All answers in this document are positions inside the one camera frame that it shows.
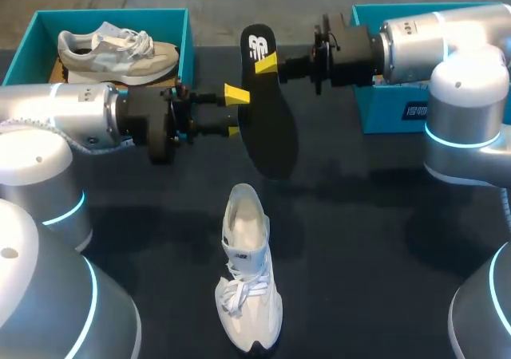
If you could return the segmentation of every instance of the white shoelace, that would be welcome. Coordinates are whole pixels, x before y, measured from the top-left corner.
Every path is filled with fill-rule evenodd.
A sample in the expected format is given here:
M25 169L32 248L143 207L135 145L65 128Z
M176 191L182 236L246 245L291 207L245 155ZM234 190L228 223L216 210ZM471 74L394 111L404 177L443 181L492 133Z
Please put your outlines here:
M121 30L122 34L127 34L125 38L126 41L132 41L133 43L124 47L119 48L119 52L123 52L125 50L131 50L131 54L128 59L133 56L140 54L142 56L152 56L154 54L154 42L153 39L142 30L140 33L135 32L134 30Z
M248 297L267 293L270 284L270 273L267 272L267 261L255 274L246 274L234 268L231 261L227 264L234 280L230 281L220 295L220 304L233 315L241 315L241 306Z

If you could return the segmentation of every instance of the black table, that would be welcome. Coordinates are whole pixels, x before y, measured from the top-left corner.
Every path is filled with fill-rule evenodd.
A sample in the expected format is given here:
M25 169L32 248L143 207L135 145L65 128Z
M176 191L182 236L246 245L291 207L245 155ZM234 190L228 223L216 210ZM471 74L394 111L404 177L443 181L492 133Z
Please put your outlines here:
M196 86L239 85L237 48L198 48L196 59ZM271 220L283 299L275 357L453 358L451 298L507 237L498 191L430 178L422 135L364 136L350 89L282 89L300 142L286 183L260 176L238 136L201 137L163 167L143 148L76 156L94 221L85 255L133 296L140 358L238 356L213 293L225 205L241 182Z

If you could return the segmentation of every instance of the cable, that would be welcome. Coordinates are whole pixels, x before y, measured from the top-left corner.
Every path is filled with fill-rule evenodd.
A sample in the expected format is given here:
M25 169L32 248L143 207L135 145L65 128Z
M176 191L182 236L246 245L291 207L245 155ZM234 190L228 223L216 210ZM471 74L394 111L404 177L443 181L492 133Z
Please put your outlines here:
M508 223L509 231L511 231L511 209L509 208L508 189L501 189L501 199L505 221Z
M67 134L65 134L62 130L54 127L53 125L43 123L41 121L37 120L30 120L30 119L14 119L11 118L9 120L5 120L2 123L0 123L0 133L3 133L2 128L8 128L10 126L17 127L21 125L22 127L29 127L29 128L40 128L43 130L47 130L50 132L53 132L55 134L58 134L60 137L62 137L64 140L67 141L69 146L78 152L88 154L88 155L100 155L100 154L108 154L111 152L117 152L121 149L134 146L133 140L126 140L122 141L121 144L115 148L108 148L108 149L100 149L100 150L91 150L88 149L82 145L80 145L77 141L73 140L71 137L69 137Z

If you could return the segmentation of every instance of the shoe insole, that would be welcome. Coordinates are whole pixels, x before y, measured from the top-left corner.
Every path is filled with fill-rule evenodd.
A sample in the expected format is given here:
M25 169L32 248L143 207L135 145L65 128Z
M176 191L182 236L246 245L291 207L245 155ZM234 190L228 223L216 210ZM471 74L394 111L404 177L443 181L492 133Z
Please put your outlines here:
M241 105L240 134L255 168L270 180L287 180L298 159L298 131L293 113L280 92L279 75L256 74L259 59L276 52L269 26L248 26L241 34L242 88L250 92L250 105ZM246 118L244 106L250 111Z
M260 224L252 211L240 210L236 213L232 234L236 249L253 251L263 245Z

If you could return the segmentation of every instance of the sneaker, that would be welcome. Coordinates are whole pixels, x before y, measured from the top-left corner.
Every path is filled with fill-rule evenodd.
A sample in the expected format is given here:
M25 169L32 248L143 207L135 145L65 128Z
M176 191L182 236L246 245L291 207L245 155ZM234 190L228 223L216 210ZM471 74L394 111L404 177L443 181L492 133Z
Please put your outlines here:
M58 55L69 71L69 83L143 85L165 76L179 61L174 45L153 41L145 31L122 30L108 22L91 34L60 32Z
M221 278L215 289L220 320L232 343L245 353L270 349L282 325L268 236L270 221L256 191L236 185L224 216L222 246L234 278Z

